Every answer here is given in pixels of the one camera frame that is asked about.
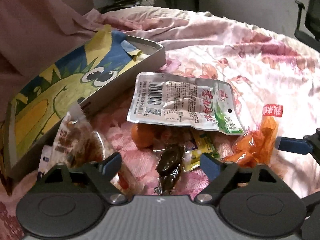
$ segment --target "pink floral bedsheet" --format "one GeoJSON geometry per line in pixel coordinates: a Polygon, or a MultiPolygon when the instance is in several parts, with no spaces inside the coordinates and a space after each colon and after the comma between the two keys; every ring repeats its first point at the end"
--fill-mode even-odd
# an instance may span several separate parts
{"type": "MultiPolygon", "coordinates": [[[[284,105],[279,130],[282,136],[302,138],[320,127],[319,54],[294,39],[210,13],[167,8],[135,7],[104,15],[91,11],[86,17],[163,44],[167,63],[161,72],[229,82],[234,89],[236,110],[248,129],[259,125],[266,103],[284,105]]],[[[94,117],[92,125],[146,185],[145,194],[153,194],[157,158],[149,149],[137,149],[131,139],[132,124],[126,121],[133,92],[130,93],[94,117]]],[[[222,157],[231,153],[235,139],[215,134],[214,144],[222,157]]],[[[271,167],[300,197],[320,187],[320,168],[311,155],[275,152],[271,167]]],[[[15,207],[35,179],[35,172],[25,177],[11,197],[0,189],[1,240],[22,237],[15,207]]],[[[183,180],[184,187],[179,187],[178,193],[191,197],[208,185],[199,169],[185,174],[183,180]]]]}

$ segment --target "round black pad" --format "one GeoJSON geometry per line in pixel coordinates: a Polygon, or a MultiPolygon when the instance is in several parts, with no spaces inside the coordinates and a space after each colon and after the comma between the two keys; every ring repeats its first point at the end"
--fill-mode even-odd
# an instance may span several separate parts
{"type": "Polygon", "coordinates": [[[93,225],[103,204],[94,193],[28,193],[18,203],[22,227],[41,237],[66,237],[93,225]]]}
{"type": "Polygon", "coordinates": [[[219,211],[232,227],[255,237],[280,237],[297,230],[306,207],[294,193],[227,193],[219,211]]]}

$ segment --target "cartoon box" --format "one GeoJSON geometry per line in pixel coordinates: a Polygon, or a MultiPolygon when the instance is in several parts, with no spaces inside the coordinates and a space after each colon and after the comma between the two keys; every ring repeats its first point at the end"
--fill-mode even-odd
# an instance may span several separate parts
{"type": "Polygon", "coordinates": [[[20,181],[37,169],[44,144],[52,143],[72,103],[78,101],[91,116],[134,86],[138,73],[155,72],[164,64],[162,45],[111,31],[106,25],[35,77],[9,103],[0,131],[1,173],[20,181]]]}

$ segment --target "black chair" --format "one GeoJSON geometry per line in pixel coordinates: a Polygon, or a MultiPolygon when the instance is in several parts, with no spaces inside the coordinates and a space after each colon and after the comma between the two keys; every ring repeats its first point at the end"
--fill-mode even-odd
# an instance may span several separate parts
{"type": "Polygon", "coordinates": [[[299,30],[300,22],[301,22],[301,13],[302,10],[305,9],[303,3],[299,1],[295,1],[298,5],[298,20],[297,27],[294,32],[294,36],[298,41],[303,42],[309,47],[315,49],[320,52],[320,0],[309,0],[309,7],[306,14],[305,26],[306,28],[315,36],[315,38],[311,37],[307,33],[299,30]]]}

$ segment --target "metal screw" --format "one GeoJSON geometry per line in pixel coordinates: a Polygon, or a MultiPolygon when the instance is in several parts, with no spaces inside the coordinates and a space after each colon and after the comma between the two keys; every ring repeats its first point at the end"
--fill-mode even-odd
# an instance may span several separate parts
{"type": "Polygon", "coordinates": [[[114,194],[110,196],[111,204],[120,204],[126,201],[126,198],[122,194],[114,194]]]}
{"type": "Polygon", "coordinates": [[[209,195],[209,194],[199,194],[197,196],[197,200],[200,202],[200,203],[207,203],[209,202],[210,200],[212,200],[212,196],[209,195]]]}

